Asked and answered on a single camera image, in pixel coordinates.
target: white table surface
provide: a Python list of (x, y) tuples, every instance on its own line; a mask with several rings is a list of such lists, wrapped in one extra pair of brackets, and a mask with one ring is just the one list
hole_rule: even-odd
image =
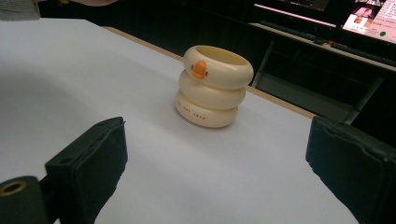
[(122, 116), (129, 160), (96, 223), (357, 223), (305, 161), (311, 119), (247, 93), (206, 129), (174, 107), (180, 61), (83, 20), (0, 22), (0, 182)]

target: duck-shaped container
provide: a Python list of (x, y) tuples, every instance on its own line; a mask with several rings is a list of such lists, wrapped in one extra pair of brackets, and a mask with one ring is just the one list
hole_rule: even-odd
[(253, 79), (245, 58), (211, 46), (194, 46), (183, 56), (175, 97), (177, 111), (192, 123), (220, 128), (231, 124)]

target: bottom ring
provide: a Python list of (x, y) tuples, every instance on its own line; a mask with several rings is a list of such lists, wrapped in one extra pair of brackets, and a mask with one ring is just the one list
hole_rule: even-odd
[(238, 113), (238, 107), (228, 110), (213, 110), (202, 108), (190, 102), (183, 94), (178, 91), (175, 97), (177, 111), (192, 123), (208, 127), (221, 128), (231, 124)]

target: keyboard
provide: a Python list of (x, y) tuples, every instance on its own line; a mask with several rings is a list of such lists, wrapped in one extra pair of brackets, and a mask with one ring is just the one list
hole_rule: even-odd
[(364, 52), (364, 51), (361, 51), (358, 49), (352, 49), (352, 48), (349, 48), (348, 46), (345, 46), (342, 44), (332, 43), (331, 46), (334, 49), (339, 49), (344, 52), (348, 52), (351, 54), (361, 56), (362, 58), (370, 59), (370, 60), (376, 61), (378, 63), (384, 63), (389, 66), (396, 67), (396, 62), (391, 59), (387, 59), (387, 58), (384, 58), (384, 57), (381, 57), (378, 55), (370, 54), (370, 53), (367, 53), (367, 52)]
[(297, 30), (293, 30), (293, 29), (290, 29), (288, 27), (285, 27), (285, 26), (282, 26), (282, 25), (278, 25), (278, 24), (275, 24), (275, 23), (272, 23), (272, 22), (269, 22), (269, 21), (260, 21), (260, 24), (264, 25), (264, 26), (268, 26), (268, 27), (274, 28), (274, 29), (277, 29), (279, 31), (283, 31), (283, 32), (291, 34), (291, 35), (297, 35), (299, 37), (302, 37), (302, 38), (305, 38), (305, 39), (308, 39), (308, 40), (314, 41), (315, 39), (317, 39), (317, 37), (314, 36), (314, 35), (306, 34), (306, 33), (303, 33), (303, 32), (297, 31)]

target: dark background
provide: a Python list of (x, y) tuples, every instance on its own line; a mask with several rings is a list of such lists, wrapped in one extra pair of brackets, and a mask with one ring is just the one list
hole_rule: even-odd
[[(277, 36), (248, 25), (248, 22), (258, 22), (262, 16), (265, 17), (262, 12), (253, 8), (253, 4), (252, 0), (123, 0), (107, 7), (86, 7), (73, 2), (59, 7), (56, 1), (40, 2), (39, 6), (43, 18), (84, 19), (100, 26), (111, 26), (180, 56), (194, 45), (212, 45), (228, 49), (248, 59), (257, 71), (271, 39)], [(292, 26), (302, 30), (311, 29), (300, 22)], [(396, 57), (394, 48), (373, 43), (370, 39), (343, 32), (327, 34), (326, 30), (320, 31), (337, 40), (347, 41), (354, 48)], [(307, 64), (318, 63), (315, 61), (318, 59), (330, 63), (324, 63), (320, 67), (326, 69), (326, 72), (321, 73), (304, 64), (287, 67), (288, 62), (284, 62), (286, 56), (277, 60), (274, 58), (271, 64), (275, 69), (279, 67), (277, 70), (280, 76), (282, 72), (287, 74), (286, 71), (292, 69), (294, 74), (291, 79), (294, 82), (323, 91), (323, 94), (332, 98), (354, 101), (354, 93), (358, 94), (361, 86), (366, 85), (366, 81), (369, 82), (374, 76), (384, 77), (384, 82), (352, 126), (396, 147), (395, 73), (374, 69), (372, 66), (361, 66), (347, 59), (334, 59), (332, 55), (323, 55), (322, 52), (305, 49), (304, 46), (294, 46), (287, 39), (281, 41), (285, 41), (285, 46), (291, 45), (290, 48), (279, 50), (286, 56), (299, 50), (301, 61)], [(351, 86), (348, 81), (339, 78), (344, 73), (351, 75), (356, 83), (363, 84)]]

